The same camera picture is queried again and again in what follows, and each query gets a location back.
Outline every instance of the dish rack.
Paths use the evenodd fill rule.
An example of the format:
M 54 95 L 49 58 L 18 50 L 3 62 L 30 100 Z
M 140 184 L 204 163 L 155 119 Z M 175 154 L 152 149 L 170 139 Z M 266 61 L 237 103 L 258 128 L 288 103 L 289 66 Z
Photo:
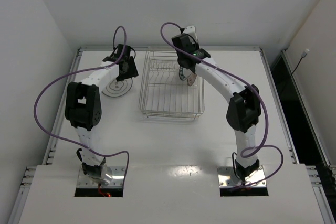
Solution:
M 173 51 L 147 51 L 139 108 L 147 117 L 193 121 L 204 112 L 204 81 L 192 86 L 179 78 L 180 65 Z

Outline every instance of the metal base plate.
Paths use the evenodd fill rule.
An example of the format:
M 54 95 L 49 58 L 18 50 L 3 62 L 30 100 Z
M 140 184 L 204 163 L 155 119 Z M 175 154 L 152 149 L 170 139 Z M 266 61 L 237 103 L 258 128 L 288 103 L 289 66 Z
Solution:
M 230 166 L 221 166 L 217 168 L 218 170 L 218 180 L 220 188 L 232 188 L 235 186 L 240 186 L 242 181 L 235 176 L 233 168 Z M 264 169 L 259 167 L 259 170 L 253 172 L 250 176 L 245 178 L 246 184 L 250 184 L 265 178 Z M 252 185 L 251 188 L 266 188 L 266 181 L 263 180 L 255 185 Z
M 124 166 L 109 166 L 108 168 L 111 169 L 112 171 L 112 180 L 109 185 L 103 186 L 102 188 L 110 188 L 110 189 L 123 188 L 122 182 L 125 176 L 125 167 Z M 87 175 L 84 175 L 83 169 L 81 168 L 78 174 L 77 188 L 97 189 L 98 183 L 94 182 Z

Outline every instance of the white wall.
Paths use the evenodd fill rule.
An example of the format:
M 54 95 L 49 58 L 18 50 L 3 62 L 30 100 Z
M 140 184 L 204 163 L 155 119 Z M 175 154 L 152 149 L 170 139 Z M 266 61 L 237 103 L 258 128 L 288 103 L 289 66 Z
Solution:
M 320 0 L 288 49 L 294 69 L 304 49 L 310 52 L 295 72 L 296 80 L 336 164 L 336 0 Z
M 119 24 L 132 45 L 163 44 L 161 24 L 175 21 L 195 24 L 203 45 L 259 45 L 272 62 L 318 0 L 44 1 L 75 48 L 110 45 Z
M 73 52 L 43 0 L 0 0 L 0 223 L 7 223 L 27 165 L 41 163 L 48 137 L 33 104 L 52 79 L 69 71 Z M 64 83 L 39 115 L 51 129 Z

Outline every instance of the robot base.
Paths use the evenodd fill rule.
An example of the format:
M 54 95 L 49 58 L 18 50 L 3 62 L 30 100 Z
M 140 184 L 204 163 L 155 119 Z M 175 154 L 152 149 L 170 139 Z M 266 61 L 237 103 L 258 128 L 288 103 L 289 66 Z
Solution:
M 234 170 L 230 166 L 221 166 L 218 170 L 219 190 L 221 197 L 228 196 L 268 196 L 267 184 L 263 180 L 257 184 L 254 184 L 248 188 L 233 189 L 236 186 L 242 184 L 242 181 L 235 176 Z M 245 178 L 246 184 L 253 183 L 255 181 L 265 178 L 264 169 L 259 167 L 258 170 L 250 174 Z
M 101 186 L 101 192 L 109 193 L 111 197 L 122 197 L 125 167 L 109 166 L 107 169 L 112 173 L 111 182 L 108 185 Z M 78 174 L 75 197 L 104 197 L 98 192 L 98 183 L 84 175 L 82 168 Z

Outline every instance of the table top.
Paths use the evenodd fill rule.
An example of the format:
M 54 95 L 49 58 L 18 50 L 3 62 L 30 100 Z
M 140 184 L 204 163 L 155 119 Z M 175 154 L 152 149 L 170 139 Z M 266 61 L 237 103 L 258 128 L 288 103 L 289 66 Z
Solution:
M 83 52 L 78 69 L 98 66 L 109 53 Z M 78 147 L 58 141 L 53 164 L 37 168 L 20 223 L 323 223 L 306 168 L 293 164 L 289 155 L 260 52 L 209 53 L 219 66 L 255 84 L 266 104 L 270 121 L 267 144 L 277 145 L 285 156 L 281 171 L 267 180 L 269 196 L 220 197 L 216 167 L 232 164 L 235 134 L 226 122 L 227 102 L 207 82 L 205 112 L 197 121 L 143 117 L 138 101 L 146 51 L 138 51 L 139 77 L 130 92 L 120 98 L 101 95 L 99 132 L 104 153 L 130 152 L 123 198 L 75 198 Z M 76 81 L 88 75 L 78 74 Z M 257 143 L 264 126 L 262 114 Z M 60 135 L 77 139 L 67 120 L 62 122 Z M 108 165 L 125 165 L 123 155 L 107 158 Z M 264 148 L 258 157 L 266 175 L 280 162 L 274 149 Z M 197 165 L 202 171 L 192 175 L 174 172 L 185 165 Z

